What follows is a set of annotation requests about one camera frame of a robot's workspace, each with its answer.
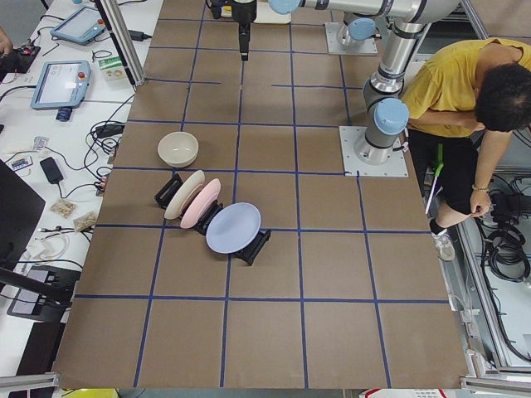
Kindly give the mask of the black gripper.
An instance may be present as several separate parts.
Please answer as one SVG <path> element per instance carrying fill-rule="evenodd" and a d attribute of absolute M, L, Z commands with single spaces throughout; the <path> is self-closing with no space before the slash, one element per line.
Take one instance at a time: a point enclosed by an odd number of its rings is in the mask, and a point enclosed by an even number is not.
<path fill-rule="evenodd" d="M 256 19 L 256 2 L 251 0 L 211 0 L 206 1 L 214 19 L 231 17 L 235 22 L 254 22 Z M 242 61 L 249 59 L 251 41 L 251 24 L 238 26 L 239 52 Z"/>

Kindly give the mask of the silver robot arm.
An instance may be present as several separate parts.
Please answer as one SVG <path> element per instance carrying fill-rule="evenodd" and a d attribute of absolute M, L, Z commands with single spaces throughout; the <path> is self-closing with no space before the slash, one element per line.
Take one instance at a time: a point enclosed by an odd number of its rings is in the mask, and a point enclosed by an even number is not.
<path fill-rule="evenodd" d="M 403 76 L 426 28 L 447 17 L 457 1 L 270 1 L 272 10 L 287 15 L 299 7 L 334 10 L 361 17 L 393 17 L 392 31 L 378 69 L 363 88 L 369 117 L 363 138 L 354 145 L 367 164 L 380 165 L 391 156 L 397 136 L 405 129 L 409 111 L 397 97 Z"/>
<path fill-rule="evenodd" d="M 337 33 L 337 40 L 342 46 L 361 45 L 373 37 L 376 29 L 376 22 L 371 17 L 346 12 Z"/>

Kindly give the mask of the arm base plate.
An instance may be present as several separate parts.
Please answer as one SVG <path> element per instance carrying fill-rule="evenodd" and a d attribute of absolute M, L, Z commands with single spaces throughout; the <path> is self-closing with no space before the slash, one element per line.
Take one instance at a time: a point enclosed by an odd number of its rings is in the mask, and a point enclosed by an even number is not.
<path fill-rule="evenodd" d="M 340 126 L 343 172 L 347 177 L 409 177 L 400 138 L 389 148 L 365 140 L 365 126 Z"/>
<path fill-rule="evenodd" d="M 364 40 L 353 39 L 348 32 L 348 26 L 343 22 L 326 22 L 324 30 L 329 54 L 375 56 L 378 53 L 374 38 L 368 37 Z"/>

